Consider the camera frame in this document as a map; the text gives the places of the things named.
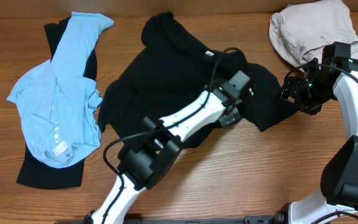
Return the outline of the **black t-shirt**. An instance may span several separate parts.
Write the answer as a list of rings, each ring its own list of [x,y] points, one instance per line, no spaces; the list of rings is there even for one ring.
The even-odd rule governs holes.
[[[240,50],[223,54],[211,50],[192,36],[171,12],[151,17],[141,41],[145,49],[122,75],[106,89],[98,115],[104,131],[111,125],[120,137],[141,132],[145,117],[168,116],[197,99],[205,85],[220,84],[241,70],[250,77],[249,90],[241,94],[237,106],[241,117],[260,131],[278,124],[296,112],[296,107],[280,98],[280,85],[265,67],[249,63]],[[192,135],[185,147],[198,147],[218,122]]]

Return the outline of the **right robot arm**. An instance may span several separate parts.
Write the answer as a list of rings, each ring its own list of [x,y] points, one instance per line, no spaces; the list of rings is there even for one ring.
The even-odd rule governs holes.
[[[297,70],[304,75],[294,76]],[[298,111],[309,115],[336,100],[346,142],[323,169],[319,189],[284,205],[269,223],[330,223],[343,216],[358,220],[358,59],[351,57],[350,44],[329,44],[321,60],[314,58],[288,72],[280,97],[293,100]]]

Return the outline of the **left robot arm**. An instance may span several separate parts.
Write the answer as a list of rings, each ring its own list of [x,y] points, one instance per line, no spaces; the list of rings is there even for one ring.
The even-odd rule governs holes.
[[[83,223],[123,223],[127,211],[145,190],[154,187],[170,170],[184,142],[203,127],[218,122],[229,126],[241,118],[236,106],[250,78],[238,71],[220,85],[210,85],[183,109],[156,120],[144,118],[145,131],[123,138],[117,179],[102,206],[89,212]]]

